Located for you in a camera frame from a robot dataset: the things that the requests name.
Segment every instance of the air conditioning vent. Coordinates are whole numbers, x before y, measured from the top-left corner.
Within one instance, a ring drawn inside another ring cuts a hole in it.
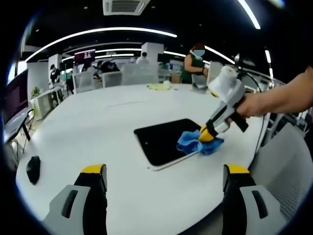
[[[103,0],[103,14],[139,16],[150,0]]]
[[[114,0],[112,1],[112,12],[135,12],[140,1]]]

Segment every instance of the blue microfiber cloth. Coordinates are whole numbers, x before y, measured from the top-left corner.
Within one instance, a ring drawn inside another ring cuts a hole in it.
[[[204,155],[210,155],[224,142],[224,140],[220,138],[215,138],[210,142],[201,142],[198,140],[199,137],[199,130],[196,130],[195,132],[184,131],[178,140],[177,149],[185,154],[199,151]]]

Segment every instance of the black computer mouse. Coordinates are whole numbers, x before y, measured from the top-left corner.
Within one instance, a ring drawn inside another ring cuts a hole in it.
[[[29,181],[35,185],[40,176],[40,158],[38,156],[31,157],[27,163],[26,173],[28,175]]]

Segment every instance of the black tablet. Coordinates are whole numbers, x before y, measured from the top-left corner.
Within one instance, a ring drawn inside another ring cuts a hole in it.
[[[148,161],[153,166],[162,166],[185,157],[177,150],[177,141],[184,131],[194,132],[200,126],[189,119],[167,122],[134,130]]]

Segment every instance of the yellow cloth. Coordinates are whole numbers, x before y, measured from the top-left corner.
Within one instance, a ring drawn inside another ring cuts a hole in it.
[[[156,91],[166,91],[166,90],[169,90],[171,87],[168,85],[155,83],[155,84],[149,84],[148,88],[151,90],[156,90]]]

